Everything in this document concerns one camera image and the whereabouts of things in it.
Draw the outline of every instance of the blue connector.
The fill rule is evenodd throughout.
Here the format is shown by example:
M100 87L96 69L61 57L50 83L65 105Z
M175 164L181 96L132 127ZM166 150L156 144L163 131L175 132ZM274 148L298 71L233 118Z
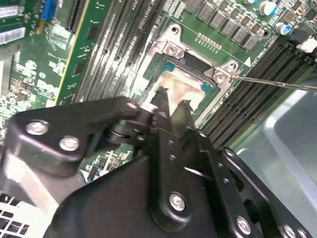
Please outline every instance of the blue connector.
M54 18L57 7L57 0L46 0L42 13L42 18L46 21L50 21Z

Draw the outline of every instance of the mounting hole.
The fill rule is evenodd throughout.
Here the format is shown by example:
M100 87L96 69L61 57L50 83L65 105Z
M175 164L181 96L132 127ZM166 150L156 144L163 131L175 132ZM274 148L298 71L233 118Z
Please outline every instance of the mounting hole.
M173 34L177 34L178 33L178 29L176 27L172 27L171 31L173 32Z
M263 33L263 38L269 37L270 34L271 34L271 32L269 30L265 30L264 33Z
M223 179L223 182L224 182L225 185L229 185L230 184L229 180L226 179L226 178Z

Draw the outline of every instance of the black plastic arm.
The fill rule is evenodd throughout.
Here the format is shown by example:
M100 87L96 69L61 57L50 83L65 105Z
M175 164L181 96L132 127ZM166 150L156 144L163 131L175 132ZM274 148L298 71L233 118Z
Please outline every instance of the black plastic arm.
M106 149L105 135L111 124L135 119L140 110L131 99L118 97L18 113L9 122L5 145L14 156L42 172L72 176L86 155ZM47 126L47 131L29 133L32 122ZM67 136L78 140L76 150L61 148L60 142Z

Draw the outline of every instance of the white label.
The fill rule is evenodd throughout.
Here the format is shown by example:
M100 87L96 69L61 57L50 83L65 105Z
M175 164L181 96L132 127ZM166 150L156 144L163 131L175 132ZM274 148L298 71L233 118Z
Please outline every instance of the white label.
M0 18L16 16L19 12L18 6L0 7Z
M25 36L25 27L0 33L0 45L6 44Z

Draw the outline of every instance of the green circuit board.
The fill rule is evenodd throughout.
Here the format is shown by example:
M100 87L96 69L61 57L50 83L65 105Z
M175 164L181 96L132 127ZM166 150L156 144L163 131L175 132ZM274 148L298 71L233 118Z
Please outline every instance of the green circuit board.
M38 35L36 30L41 21L36 19L39 19L39 15L32 13L27 19L25 14L19 15L12 19L14 24L27 20L27 34L34 36L15 42L21 42L21 49L11 61L10 91L0 98L0 139L3 140L5 136L7 121L18 111L128 96L134 80L137 87L133 98L141 99L163 58L162 55L154 57L142 75L144 80L138 81L135 75L142 64L142 53L147 55L151 44L171 24L180 26L181 43L210 62L222 65L229 60L236 61L236 75L240 76L247 75L280 37L275 30L278 22L288 24L292 30L303 22L312 29L316 28L316 17L312 20L306 17L315 7L309 0L300 1L296 9L296 0L278 1L272 16L260 15L259 8L263 2L113 0L101 3L97 0L59 0L54 19L42 21L42 33L38 32ZM26 3L24 13L27 12L27 6L37 6L35 0L27 0ZM20 5L20 1L6 0L1 5ZM206 6L209 11L203 14ZM220 23L222 26L218 27L219 23L213 20L220 16L223 17ZM234 24L228 30L225 26L229 21ZM247 34L255 44L235 37L239 29L243 29L243 34ZM298 82L313 71L312 65ZM233 83L220 102L239 84L238 81ZM214 85L195 110L195 119L218 92L218 86ZM202 126L212 116L212 112L208 114ZM110 158L108 166L114 168L122 164L114 158L124 157L128 161L132 157L128 151L130 148L123 146L120 151L113 151L108 157L106 153L100 153L86 159L82 169L89 171L87 166L96 165L101 158Z

